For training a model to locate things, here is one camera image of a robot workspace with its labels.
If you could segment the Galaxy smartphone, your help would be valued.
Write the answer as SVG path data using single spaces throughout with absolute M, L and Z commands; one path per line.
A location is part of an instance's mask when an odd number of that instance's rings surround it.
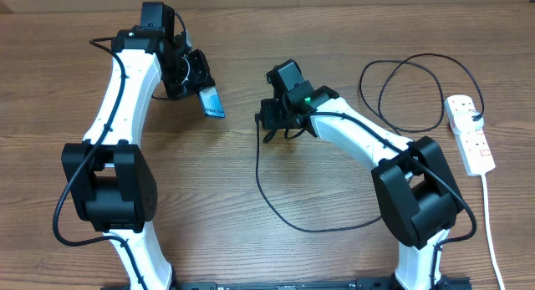
M 202 89 L 198 93 L 198 98 L 205 116 L 218 119 L 226 117 L 215 86 Z

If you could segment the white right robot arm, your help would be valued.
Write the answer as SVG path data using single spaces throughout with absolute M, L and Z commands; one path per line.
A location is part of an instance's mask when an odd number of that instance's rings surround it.
M 436 141 L 391 133 L 356 112 L 338 92 L 315 89 L 289 59 L 266 74 L 273 97 L 255 116 L 267 143 L 296 129 L 327 140 L 371 172 L 380 218 L 398 240 L 398 263 L 388 277 L 359 277 L 357 289 L 470 289 L 467 277 L 440 272 L 442 248 L 476 233 L 476 218 L 461 196 Z

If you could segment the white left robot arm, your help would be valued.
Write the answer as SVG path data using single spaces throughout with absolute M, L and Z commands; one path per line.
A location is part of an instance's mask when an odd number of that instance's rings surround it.
M 90 44 L 112 57 L 112 73 L 99 113 L 79 143 L 61 155 L 67 184 L 55 207 L 52 229 L 68 247 L 109 241 L 129 276 L 128 289 L 178 289 L 153 219 L 157 184 L 140 149 L 155 88 L 165 101 L 196 96 L 205 116 L 222 119 L 215 80 L 205 54 L 192 47 L 181 16 L 163 2 L 144 2 L 140 23 Z

